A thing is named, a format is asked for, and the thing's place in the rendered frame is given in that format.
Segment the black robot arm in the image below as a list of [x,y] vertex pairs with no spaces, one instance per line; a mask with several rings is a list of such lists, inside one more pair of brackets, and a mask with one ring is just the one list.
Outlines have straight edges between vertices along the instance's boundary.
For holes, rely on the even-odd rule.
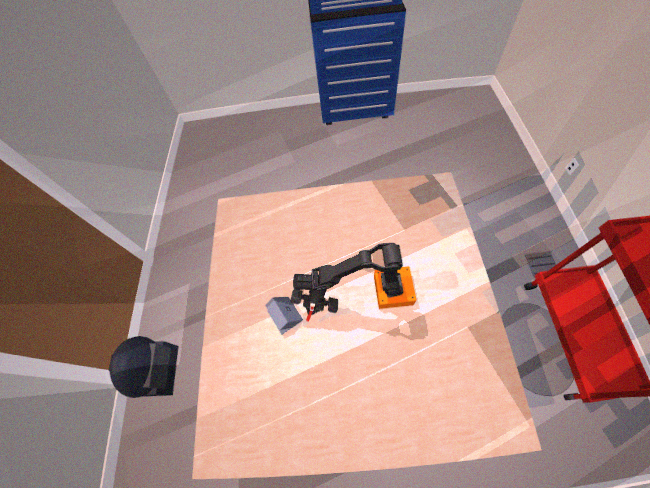
[[[382,249],[385,267],[372,263],[371,254],[379,249]],[[380,272],[384,272],[381,273],[382,287],[385,294],[387,294],[387,297],[389,297],[388,299],[390,299],[404,294],[400,276],[401,273],[398,273],[398,270],[401,270],[402,266],[403,258],[400,245],[394,242],[380,243],[369,250],[362,250],[359,254],[334,266],[323,265],[311,269],[311,275],[294,274],[293,289],[309,290],[309,293],[312,289],[315,292],[322,294],[325,293],[327,289],[338,284],[341,278],[361,269],[373,268]]]

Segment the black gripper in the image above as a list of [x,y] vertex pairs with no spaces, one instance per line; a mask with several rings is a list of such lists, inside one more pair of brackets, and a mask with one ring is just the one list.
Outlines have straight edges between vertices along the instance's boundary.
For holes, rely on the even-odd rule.
[[298,305],[301,303],[301,300],[304,300],[303,307],[306,309],[307,315],[309,315],[310,304],[315,304],[314,311],[312,312],[311,316],[313,316],[318,312],[323,312],[324,307],[327,306],[328,306],[328,312],[334,314],[337,313],[338,302],[339,302],[338,299],[329,297],[328,299],[329,301],[326,301],[324,298],[326,292],[320,294],[311,289],[309,295],[305,295],[305,294],[302,295],[302,293],[303,293],[302,290],[293,289],[290,302],[292,304]]

